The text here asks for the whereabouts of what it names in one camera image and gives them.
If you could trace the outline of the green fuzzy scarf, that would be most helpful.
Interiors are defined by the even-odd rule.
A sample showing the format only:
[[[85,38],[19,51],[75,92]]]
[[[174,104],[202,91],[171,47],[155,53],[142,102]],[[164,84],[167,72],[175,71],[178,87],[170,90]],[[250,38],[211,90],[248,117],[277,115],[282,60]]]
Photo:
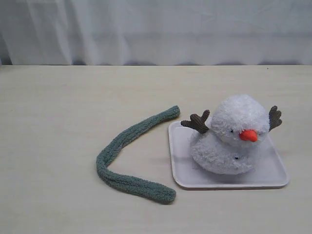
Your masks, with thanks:
[[[163,184],[145,180],[132,175],[124,175],[109,170],[110,164],[121,150],[155,126],[175,119],[180,115],[177,105],[148,117],[119,133],[97,156],[98,177],[109,187],[126,194],[139,196],[159,204],[171,204],[176,191]]]

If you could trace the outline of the white plush snowman toy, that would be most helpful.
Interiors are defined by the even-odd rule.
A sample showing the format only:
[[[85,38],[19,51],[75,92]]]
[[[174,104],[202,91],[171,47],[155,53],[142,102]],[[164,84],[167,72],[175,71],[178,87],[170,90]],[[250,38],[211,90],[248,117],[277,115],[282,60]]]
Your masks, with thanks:
[[[204,170],[220,175],[244,174],[255,167],[259,148],[282,124],[274,105],[266,110],[248,94],[223,100],[213,113],[191,114],[181,126],[192,129],[190,156]]]

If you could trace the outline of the white square tray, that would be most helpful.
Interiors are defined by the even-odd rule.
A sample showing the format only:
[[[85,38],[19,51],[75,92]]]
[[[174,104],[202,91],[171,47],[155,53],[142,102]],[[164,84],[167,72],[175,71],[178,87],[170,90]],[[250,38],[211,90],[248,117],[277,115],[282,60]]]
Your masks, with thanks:
[[[190,138],[195,131],[179,121],[168,127],[171,168],[174,181],[186,190],[280,189],[290,182],[283,161],[268,137],[261,145],[256,167],[240,175],[219,175],[202,169],[190,156]]]

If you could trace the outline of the white backdrop curtain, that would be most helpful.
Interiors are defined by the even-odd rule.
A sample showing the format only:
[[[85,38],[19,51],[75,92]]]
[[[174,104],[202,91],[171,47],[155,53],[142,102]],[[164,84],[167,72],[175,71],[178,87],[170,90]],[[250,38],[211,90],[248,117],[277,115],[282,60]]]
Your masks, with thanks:
[[[3,0],[2,65],[310,65],[309,0]]]

